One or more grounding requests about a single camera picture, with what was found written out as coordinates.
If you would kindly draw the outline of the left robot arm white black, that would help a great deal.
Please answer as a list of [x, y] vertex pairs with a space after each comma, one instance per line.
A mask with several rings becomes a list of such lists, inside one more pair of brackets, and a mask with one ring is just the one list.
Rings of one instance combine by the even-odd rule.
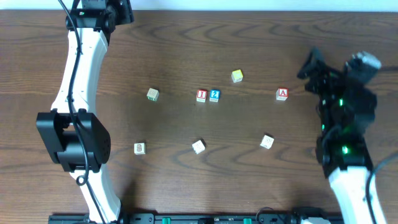
[[89, 208], [84, 223], [126, 223], [109, 178], [111, 137], [96, 116], [100, 70], [116, 26], [134, 21], [128, 0], [74, 1], [64, 9], [68, 55], [62, 84], [36, 127], [53, 163], [68, 172]]

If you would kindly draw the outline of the blue number 2 block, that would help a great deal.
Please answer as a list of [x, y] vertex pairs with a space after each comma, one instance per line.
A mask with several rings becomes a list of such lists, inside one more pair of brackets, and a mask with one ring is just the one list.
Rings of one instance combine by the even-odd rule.
[[219, 102], [220, 100], [220, 91], [219, 90], [211, 90], [209, 94], [209, 101], [210, 102]]

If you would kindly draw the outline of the red letter I block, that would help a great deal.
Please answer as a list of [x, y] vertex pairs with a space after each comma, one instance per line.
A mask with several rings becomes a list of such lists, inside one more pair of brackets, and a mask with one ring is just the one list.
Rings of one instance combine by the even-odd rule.
[[206, 101], [207, 93], [207, 90], [197, 90], [197, 102], [204, 103]]

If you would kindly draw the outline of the red letter A block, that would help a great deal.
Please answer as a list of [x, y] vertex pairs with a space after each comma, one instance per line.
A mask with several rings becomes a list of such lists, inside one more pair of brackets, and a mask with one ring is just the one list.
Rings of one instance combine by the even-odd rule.
[[278, 88], [275, 94], [275, 98], [278, 101], [285, 101], [289, 97], [288, 88]]

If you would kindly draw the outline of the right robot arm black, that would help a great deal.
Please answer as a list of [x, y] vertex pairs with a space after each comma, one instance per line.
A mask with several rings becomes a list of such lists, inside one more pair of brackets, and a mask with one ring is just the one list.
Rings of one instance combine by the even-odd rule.
[[366, 84], [381, 67], [374, 55], [362, 51], [337, 70], [313, 48], [297, 74], [307, 81], [305, 90], [319, 97], [322, 133], [315, 152], [345, 223], [387, 222], [377, 195], [376, 168], [364, 138], [377, 107], [377, 96]]

